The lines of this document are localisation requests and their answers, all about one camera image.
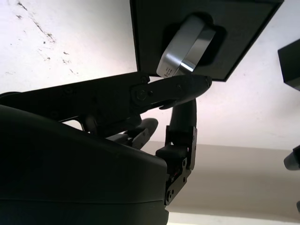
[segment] white wall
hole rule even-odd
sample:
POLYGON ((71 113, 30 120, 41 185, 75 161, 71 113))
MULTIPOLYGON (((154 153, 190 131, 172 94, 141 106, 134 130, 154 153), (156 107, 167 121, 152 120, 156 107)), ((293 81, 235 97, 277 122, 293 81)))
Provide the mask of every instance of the white wall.
MULTIPOLYGON (((154 154, 162 142, 143 150, 154 154)), ((300 172, 285 150, 198 145, 195 169, 167 207, 172 212, 300 222, 300 172)))
POLYGON ((168 225, 298 225, 265 219, 170 213, 168 225))
POLYGON ((127 0, 0 0, 0 49, 0 93, 136 71, 127 0))

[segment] dark stain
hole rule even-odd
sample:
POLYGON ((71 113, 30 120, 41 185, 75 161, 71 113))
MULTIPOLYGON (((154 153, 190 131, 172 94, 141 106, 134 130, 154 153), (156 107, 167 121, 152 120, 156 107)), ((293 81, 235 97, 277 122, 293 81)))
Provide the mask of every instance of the dark stain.
POLYGON ((37 28, 43 33, 45 34, 45 32, 43 31, 43 29, 41 28, 41 26, 38 24, 38 22, 36 22, 35 20, 32 20, 34 22, 34 24, 37 26, 37 28))
POLYGON ((65 64, 69 64, 71 61, 69 61, 69 60, 62 60, 62 62, 65 63, 65 64))
POLYGON ((46 35, 46 37, 51 38, 52 42, 55 43, 55 39, 53 38, 51 33, 45 33, 42 29, 42 27, 38 24, 38 22, 36 22, 33 18, 31 18, 31 20, 34 22, 34 24, 37 26, 37 28, 44 34, 46 35))
POLYGON ((25 9, 26 11, 28 11, 28 9, 21 3, 21 2, 18 2, 17 3, 19 6, 21 6, 23 9, 25 9))
POLYGON ((53 43, 55 43, 55 40, 54 40, 53 35, 51 33, 47 33, 47 36, 52 39, 53 43))

